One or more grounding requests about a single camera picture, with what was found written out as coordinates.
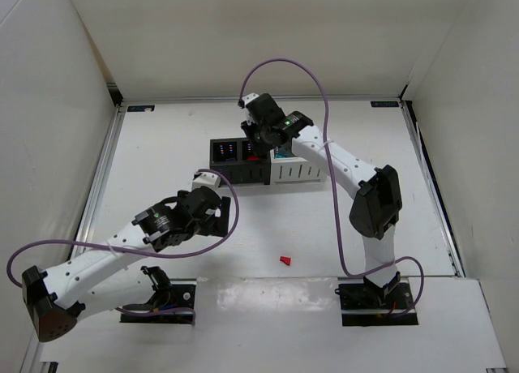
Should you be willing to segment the red lego slope bottom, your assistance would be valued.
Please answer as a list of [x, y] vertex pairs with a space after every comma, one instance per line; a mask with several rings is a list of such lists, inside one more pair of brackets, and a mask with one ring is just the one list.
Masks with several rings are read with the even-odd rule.
[[287, 256], [281, 256], [280, 257], [280, 261], [285, 264], [286, 266], [290, 266], [291, 265], [291, 258], [290, 257], [287, 257]]

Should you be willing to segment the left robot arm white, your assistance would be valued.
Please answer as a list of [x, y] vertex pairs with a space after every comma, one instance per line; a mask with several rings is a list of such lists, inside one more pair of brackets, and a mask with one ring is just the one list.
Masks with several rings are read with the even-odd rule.
[[27, 268], [22, 296], [38, 340], [54, 341], [80, 320], [126, 305], [143, 277], [123, 288], [113, 276], [142, 257], [157, 256], [196, 235], [225, 237], [230, 204], [229, 197], [207, 186], [179, 191], [138, 213], [100, 247], [51, 268]]

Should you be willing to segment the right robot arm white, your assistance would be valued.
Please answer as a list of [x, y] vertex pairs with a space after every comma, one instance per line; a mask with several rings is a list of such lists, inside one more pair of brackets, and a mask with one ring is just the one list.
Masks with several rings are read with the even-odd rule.
[[267, 93], [251, 93], [238, 106], [247, 111], [241, 128], [254, 153], [288, 149], [336, 180], [353, 200], [349, 220], [362, 236], [365, 254], [363, 283], [382, 300], [397, 287], [395, 224], [402, 208], [397, 171], [359, 160], [344, 148], [325, 141], [322, 131], [301, 112], [286, 115]]

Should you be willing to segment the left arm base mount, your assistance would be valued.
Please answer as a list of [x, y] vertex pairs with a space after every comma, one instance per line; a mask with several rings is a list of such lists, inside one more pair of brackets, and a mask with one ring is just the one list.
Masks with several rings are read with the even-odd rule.
[[195, 325], [196, 279], [171, 279], [158, 266], [140, 271], [151, 281], [152, 295], [147, 302], [120, 308], [120, 323]]

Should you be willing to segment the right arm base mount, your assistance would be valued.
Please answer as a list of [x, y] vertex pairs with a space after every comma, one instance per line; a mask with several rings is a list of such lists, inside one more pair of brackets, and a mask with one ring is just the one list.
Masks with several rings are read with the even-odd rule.
[[380, 299], [363, 281], [339, 281], [334, 289], [339, 298], [343, 327], [417, 326], [418, 314], [410, 283], [403, 279], [392, 292]]

